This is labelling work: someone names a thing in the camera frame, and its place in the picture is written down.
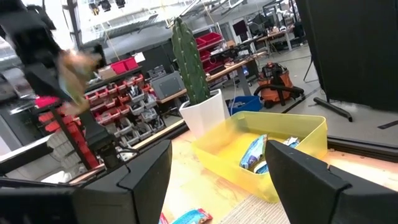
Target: orange shop vacuum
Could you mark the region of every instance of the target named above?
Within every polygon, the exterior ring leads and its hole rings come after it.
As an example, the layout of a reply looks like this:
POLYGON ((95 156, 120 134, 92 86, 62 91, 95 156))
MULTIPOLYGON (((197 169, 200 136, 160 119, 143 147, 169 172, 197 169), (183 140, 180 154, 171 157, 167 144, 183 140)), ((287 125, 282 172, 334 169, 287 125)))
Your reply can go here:
POLYGON ((285 101, 289 98, 296 99, 304 94, 304 90, 293 86, 289 77, 289 70, 278 63, 267 63, 262 68, 258 79, 259 87, 254 92, 255 96, 260 93, 260 98, 264 100, 264 107, 269 109, 276 103, 285 106, 285 101))

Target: blue bin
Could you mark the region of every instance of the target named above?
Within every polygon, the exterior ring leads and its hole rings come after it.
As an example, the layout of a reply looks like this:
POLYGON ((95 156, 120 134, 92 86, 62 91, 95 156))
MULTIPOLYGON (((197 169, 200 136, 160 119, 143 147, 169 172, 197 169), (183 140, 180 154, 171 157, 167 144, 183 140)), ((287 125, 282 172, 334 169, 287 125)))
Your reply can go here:
POLYGON ((237 96, 235 98, 235 103, 237 102, 245 103, 245 105, 238 108, 232 108, 232 114, 240 111, 260 111, 262 108, 262 102, 259 96, 237 96))

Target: gray floor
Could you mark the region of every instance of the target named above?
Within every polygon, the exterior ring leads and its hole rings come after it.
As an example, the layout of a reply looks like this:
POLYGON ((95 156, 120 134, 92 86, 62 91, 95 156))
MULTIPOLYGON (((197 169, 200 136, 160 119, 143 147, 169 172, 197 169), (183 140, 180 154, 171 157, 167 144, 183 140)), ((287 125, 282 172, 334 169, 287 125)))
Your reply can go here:
MULTIPOLYGON (((290 78, 292 79, 294 85, 303 88, 305 94, 309 94, 312 91, 319 88, 318 82, 305 83, 303 81, 305 72, 307 71, 308 65, 310 63, 310 51, 308 46, 303 46, 293 49, 291 52, 285 52, 281 55, 273 54, 270 58, 264 58, 260 60, 260 65, 264 65, 268 61, 280 62, 283 66, 287 67, 290 71, 290 78)), ((312 66, 307 80, 316 80, 317 73, 315 68, 312 66)), ((253 83, 251 87, 252 93, 258 87, 256 82, 253 83)), ((239 87, 236 91, 237 96, 242 96, 243 91, 239 87)), ((234 87, 229 86, 223 89, 223 95, 226 99, 232 99, 234 96, 234 87)), ((330 110, 322 108, 321 106, 315 105, 313 102, 314 97, 320 97, 325 99, 325 95, 321 90, 317 90, 314 94, 307 97, 307 99, 295 108, 289 111, 289 113, 294 114, 312 114, 320 115, 326 117, 328 123, 328 134, 330 136, 338 136, 343 138, 358 139, 360 141, 370 141, 382 144, 390 144, 398 146, 398 125, 385 130, 377 128, 380 125, 387 124, 398 120, 398 113, 388 112, 388 111, 378 111, 367 106, 356 105, 352 103, 333 103, 347 111, 349 111, 354 119, 353 123, 348 122, 348 120, 342 116, 339 116, 330 110)), ((294 104, 294 100, 289 100, 286 106, 275 105, 273 108, 263 111, 280 113, 286 110, 289 106, 294 104)))

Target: yellow plastic bin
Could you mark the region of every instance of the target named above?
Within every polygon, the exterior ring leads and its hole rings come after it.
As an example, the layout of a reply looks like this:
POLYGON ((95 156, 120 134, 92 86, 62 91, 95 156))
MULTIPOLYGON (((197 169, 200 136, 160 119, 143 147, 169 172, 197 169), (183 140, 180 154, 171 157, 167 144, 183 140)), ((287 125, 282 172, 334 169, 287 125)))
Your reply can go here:
POLYGON ((327 153, 326 131, 322 116, 243 111, 208 131, 192 146, 207 169, 268 202, 278 202, 268 172, 254 174, 239 166, 250 143, 262 134, 280 142, 298 137, 296 149, 320 159, 327 153))

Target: white pot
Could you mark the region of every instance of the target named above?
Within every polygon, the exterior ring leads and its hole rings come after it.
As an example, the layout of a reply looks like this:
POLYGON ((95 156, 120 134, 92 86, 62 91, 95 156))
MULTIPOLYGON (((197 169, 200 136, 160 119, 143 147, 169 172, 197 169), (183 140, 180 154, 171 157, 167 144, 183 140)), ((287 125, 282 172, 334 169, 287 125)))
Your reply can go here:
POLYGON ((211 98, 200 104, 189 106, 189 101, 187 101, 180 107, 182 118, 197 139, 229 118, 221 90, 213 90, 210 94, 211 98))

